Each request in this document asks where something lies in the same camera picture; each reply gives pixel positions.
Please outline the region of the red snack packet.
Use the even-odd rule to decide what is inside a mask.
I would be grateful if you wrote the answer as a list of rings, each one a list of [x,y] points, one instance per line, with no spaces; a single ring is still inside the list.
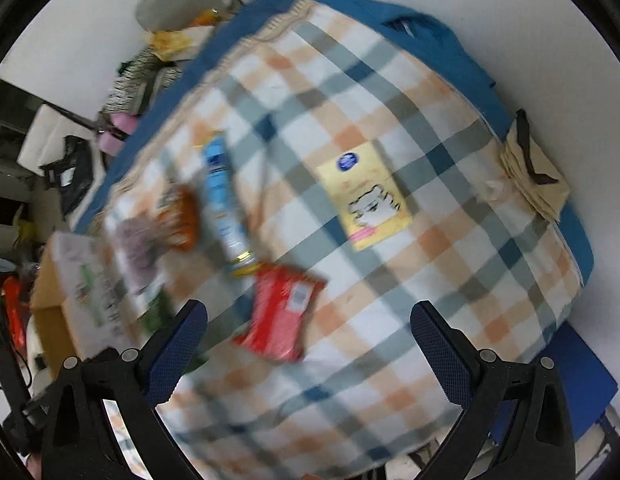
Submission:
[[[235,344],[275,362],[296,362],[303,356],[305,316],[326,281],[291,266],[263,264],[255,274],[253,308],[247,330]]]

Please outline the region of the green knitted cloth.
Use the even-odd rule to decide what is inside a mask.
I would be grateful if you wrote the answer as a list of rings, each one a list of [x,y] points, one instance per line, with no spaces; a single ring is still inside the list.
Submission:
[[[153,334],[171,322],[172,318],[174,310],[171,298],[163,288],[160,288],[149,301],[145,313],[139,318],[139,324],[147,334]]]

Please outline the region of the blue tube package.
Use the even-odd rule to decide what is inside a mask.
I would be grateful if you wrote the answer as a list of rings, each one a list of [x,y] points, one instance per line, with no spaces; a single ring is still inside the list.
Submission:
[[[225,134],[217,132],[201,150],[206,177],[203,179],[208,217],[236,278],[257,272],[259,259],[244,227],[244,215],[235,198]]]

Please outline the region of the orange snack packet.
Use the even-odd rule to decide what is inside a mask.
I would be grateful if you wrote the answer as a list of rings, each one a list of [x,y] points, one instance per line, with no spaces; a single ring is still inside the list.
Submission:
[[[173,183],[159,200],[157,226],[162,243],[190,252],[199,240],[198,202],[188,185]]]

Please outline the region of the black plastic bag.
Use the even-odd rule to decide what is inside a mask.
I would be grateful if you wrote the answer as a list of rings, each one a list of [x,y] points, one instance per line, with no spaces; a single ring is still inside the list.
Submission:
[[[71,214],[94,183],[93,151],[89,142],[79,136],[66,136],[60,159],[40,166],[45,188],[57,188],[64,216]]]

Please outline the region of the grey chair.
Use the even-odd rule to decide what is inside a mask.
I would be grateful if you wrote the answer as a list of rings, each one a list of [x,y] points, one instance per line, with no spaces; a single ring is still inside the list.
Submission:
[[[135,18],[145,32],[180,30],[206,10],[234,12],[240,0],[139,0]]]

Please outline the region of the white chair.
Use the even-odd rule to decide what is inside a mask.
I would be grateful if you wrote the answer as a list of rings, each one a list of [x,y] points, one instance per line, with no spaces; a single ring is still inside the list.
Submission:
[[[25,135],[18,164],[39,177],[44,176],[40,167],[62,159],[64,138],[77,136],[89,142],[90,148],[97,152],[93,132],[48,106],[43,104],[35,114],[32,125]]]

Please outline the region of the pink suitcase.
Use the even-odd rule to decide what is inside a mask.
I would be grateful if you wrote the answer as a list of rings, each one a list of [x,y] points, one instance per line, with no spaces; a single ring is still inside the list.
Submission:
[[[116,157],[126,140],[135,132],[138,118],[125,113],[108,114],[101,112],[96,120],[98,148],[112,157]]]

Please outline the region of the red plastic bag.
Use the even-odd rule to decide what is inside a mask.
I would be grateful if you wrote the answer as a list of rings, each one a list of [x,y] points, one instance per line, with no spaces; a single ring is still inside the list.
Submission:
[[[14,343],[17,351],[25,352],[26,330],[23,322],[25,307],[23,307],[20,300],[21,283],[19,279],[13,275],[9,275],[4,281],[2,292],[12,342]]]

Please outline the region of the patterned black white bag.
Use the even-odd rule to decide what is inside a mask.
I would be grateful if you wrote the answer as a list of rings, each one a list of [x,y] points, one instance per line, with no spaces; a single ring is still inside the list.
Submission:
[[[182,76],[182,62],[161,61],[150,47],[118,68],[102,110],[106,114],[144,115],[159,94]]]

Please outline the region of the cardboard box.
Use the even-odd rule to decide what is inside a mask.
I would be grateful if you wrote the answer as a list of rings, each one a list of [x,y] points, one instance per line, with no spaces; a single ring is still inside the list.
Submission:
[[[31,297],[36,333],[52,376],[69,356],[133,347],[123,296],[95,238],[56,231],[48,238]]]

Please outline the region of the yellow Vinda tissue pack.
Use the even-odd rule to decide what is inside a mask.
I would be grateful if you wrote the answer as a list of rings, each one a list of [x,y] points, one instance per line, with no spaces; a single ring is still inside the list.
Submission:
[[[412,223],[403,194],[372,142],[351,148],[316,171],[356,252]]]

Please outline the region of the yellow bread bag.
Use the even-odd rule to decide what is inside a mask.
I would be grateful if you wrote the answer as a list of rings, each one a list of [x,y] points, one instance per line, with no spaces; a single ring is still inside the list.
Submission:
[[[161,61],[179,62],[191,60],[213,33],[213,26],[195,26],[172,32],[148,32],[146,39],[152,53]]]

